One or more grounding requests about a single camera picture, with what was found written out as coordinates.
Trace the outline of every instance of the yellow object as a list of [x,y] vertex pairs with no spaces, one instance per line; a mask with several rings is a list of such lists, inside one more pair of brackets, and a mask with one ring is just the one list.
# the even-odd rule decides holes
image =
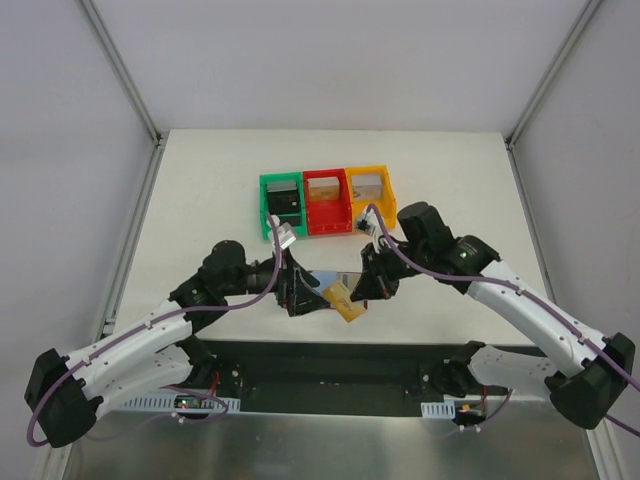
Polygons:
[[336,280],[327,289],[322,292],[324,298],[331,302],[333,308],[342,315],[347,322],[351,322],[367,311],[362,303],[353,303],[351,301],[351,292],[344,283]]
[[[372,167],[349,167],[344,169],[347,175],[347,185],[349,186],[349,195],[351,197],[351,216],[353,217],[353,224],[355,225],[356,218],[360,215],[370,203],[375,204],[382,217],[384,218],[384,224],[387,228],[394,228],[396,226],[396,197],[393,194],[391,188],[391,178],[389,177],[389,171],[384,165],[372,166]],[[382,180],[382,198],[379,200],[358,200],[358,197],[354,194],[353,178],[360,175],[379,175]]]

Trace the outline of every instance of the white cable clip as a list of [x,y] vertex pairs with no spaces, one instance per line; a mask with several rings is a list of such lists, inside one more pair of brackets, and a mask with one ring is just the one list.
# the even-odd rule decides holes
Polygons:
[[[271,215],[271,219],[273,223],[276,225],[275,235],[278,236],[278,242],[280,243],[280,250],[286,250],[291,246],[293,242],[296,241],[296,232],[288,223],[280,224],[280,219],[276,215]],[[269,230],[267,234],[269,240],[271,241],[271,245],[275,248],[276,242],[274,240],[274,232],[273,230]]]

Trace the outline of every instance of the metal profile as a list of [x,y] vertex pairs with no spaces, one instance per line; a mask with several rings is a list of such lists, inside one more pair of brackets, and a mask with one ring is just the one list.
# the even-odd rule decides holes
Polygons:
[[108,330],[107,323],[109,319],[113,319],[117,315],[118,306],[124,294],[124,287],[131,268],[131,262],[133,261],[135,248],[140,238],[142,223],[147,208],[149,207],[149,201],[151,200],[151,192],[153,191],[158,170],[160,169],[160,163],[162,162],[165,145],[166,137],[163,136],[153,149],[149,159],[147,170],[138,190],[139,193],[135,206],[129,216],[126,235],[118,250],[117,263],[109,290],[103,300],[102,307],[98,309],[98,317],[96,318],[97,330],[92,336],[94,340],[99,340],[102,337],[105,329]]
[[549,278],[547,263],[544,259],[544,255],[542,254],[542,247],[540,246],[540,235],[538,233],[539,229],[537,227],[535,217],[533,215],[531,201],[529,200],[527,189],[524,186],[524,182],[522,181],[522,176],[520,175],[520,170],[518,169],[518,163],[516,162],[516,158],[513,153],[513,148],[509,146],[506,140],[505,140],[505,146],[507,149],[507,155],[509,156],[509,162],[511,163],[513,178],[516,182],[516,188],[518,189],[518,194],[520,195],[520,202],[522,203],[522,208],[524,210],[524,217],[525,217],[525,220],[527,221],[527,226],[529,227],[529,235],[531,236],[531,241],[533,242],[533,250],[535,251],[536,259],[538,260],[538,267],[540,268],[540,273],[542,273],[542,282],[544,283],[544,290],[545,290],[545,293],[547,294],[547,298],[551,300],[553,303],[556,303],[556,296],[553,292],[553,287],[551,286],[551,279]]
[[76,0],[76,3],[82,11],[89,28],[91,28],[91,31],[95,35],[109,66],[113,70],[118,83],[122,87],[122,90],[136,112],[136,115],[144,125],[149,137],[151,137],[151,140],[153,142],[158,142],[160,139],[160,131],[156,126],[156,123],[153,121],[153,118],[151,118],[151,114],[142,100],[140,92],[138,91],[136,84],[133,82],[131,74],[122,60],[122,57],[109,34],[109,30],[107,30],[107,26],[102,19],[100,12],[93,3],[93,0]]
[[529,125],[529,122],[533,118],[533,115],[538,110],[538,107],[547,97],[547,94],[549,93],[551,86],[558,77],[558,74],[562,70],[562,67],[566,64],[571,53],[574,51],[576,45],[578,44],[578,41],[580,40],[580,38],[582,38],[582,35],[584,34],[585,30],[593,20],[596,12],[603,3],[604,0],[588,0],[585,3],[585,6],[580,12],[580,15],[578,15],[578,18],[571,27],[571,30],[569,30],[569,34],[562,42],[562,46],[560,47],[555,57],[551,61],[551,64],[542,76],[542,80],[540,80],[540,83],[538,83],[538,85],[536,86],[533,96],[527,103],[527,106],[516,122],[516,126],[514,127],[511,134],[507,135],[507,144],[510,147],[515,145],[522,136],[522,133]]
[[629,478],[613,433],[613,426],[609,420],[600,422],[595,430],[587,430],[587,439],[600,480]]

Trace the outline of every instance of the gray floor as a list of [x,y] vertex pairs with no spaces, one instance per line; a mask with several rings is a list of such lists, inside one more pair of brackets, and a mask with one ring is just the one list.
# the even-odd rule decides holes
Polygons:
[[[117,433],[146,417],[115,412],[92,433]],[[183,426],[161,419],[119,440],[83,440],[65,479],[597,478],[584,432],[545,403],[513,401],[480,434],[445,437],[451,430],[449,421],[404,418],[241,414]]]

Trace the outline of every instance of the white connector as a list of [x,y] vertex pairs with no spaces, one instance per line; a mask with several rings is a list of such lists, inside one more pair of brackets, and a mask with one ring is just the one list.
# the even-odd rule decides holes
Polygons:
[[381,242],[386,244],[386,240],[382,234],[382,228],[378,222],[378,217],[373,210],[367,211],[366,209],[356,217],[354,228],[366,233],[373,238],[373,248],[376,253],[380,253]]
[[[296,232],[288,223],[284,223],[280,225],[280,219],[277,216],[271,215],[271,219],[273,220],[273,222],[276,224],[276,227],[277,227],[276,233],[278,235],[280,249],[286,250],[291,246],[293,242],[296,241],[296,238],[297,238]],[[275,248],[276,243],[274,242],[273,238],[274,238],[273,231],[269,231],[269,240],[271,241],[271,245]]]

